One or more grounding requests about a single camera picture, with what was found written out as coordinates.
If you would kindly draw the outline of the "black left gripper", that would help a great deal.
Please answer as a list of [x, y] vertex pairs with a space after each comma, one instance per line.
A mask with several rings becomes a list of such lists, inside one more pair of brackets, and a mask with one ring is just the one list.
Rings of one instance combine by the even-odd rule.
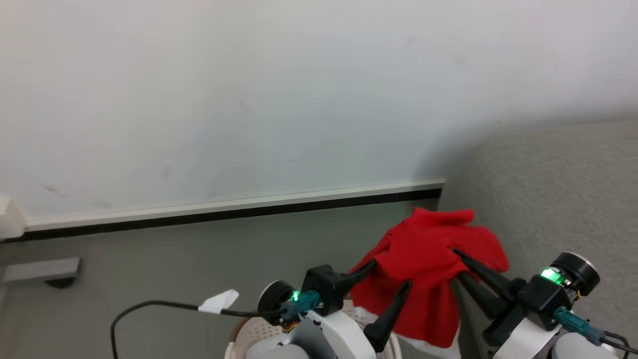
[[[367, 278], [376, 266], [377, 261], [372, 259], [356, 270], [343, 275], [328, 264], [311, 268], [306, 271], [301, 292], [317, 292], [319, 294], [319, 302], [321, 302], [323, 307], [317, 307], [314, 311], [320, 316], [326, 317], [342, 310], [346, 296], [358, 283]], [[394, 295], [389, 307], [378, 316], [376, 321], [365, 325], [364, 335], [374, 352], [381, 353], [385, 350], [385, 346], [390, 339], [411, 290], [412, 281], [406, 280]]]

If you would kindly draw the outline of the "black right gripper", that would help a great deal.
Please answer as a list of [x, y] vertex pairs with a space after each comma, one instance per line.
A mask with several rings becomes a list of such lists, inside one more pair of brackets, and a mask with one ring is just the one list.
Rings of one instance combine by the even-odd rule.
[[482, 333], [490, 346], [504, 345], [523, 320], [550, 332], [558, 327], [554, 311], [572, 308], [567, 290], [541, 275], [534, 275], [529, 281], [510, 280], [457, 248], [453, 252], [467, 267], [456, 279], [491, 320]]

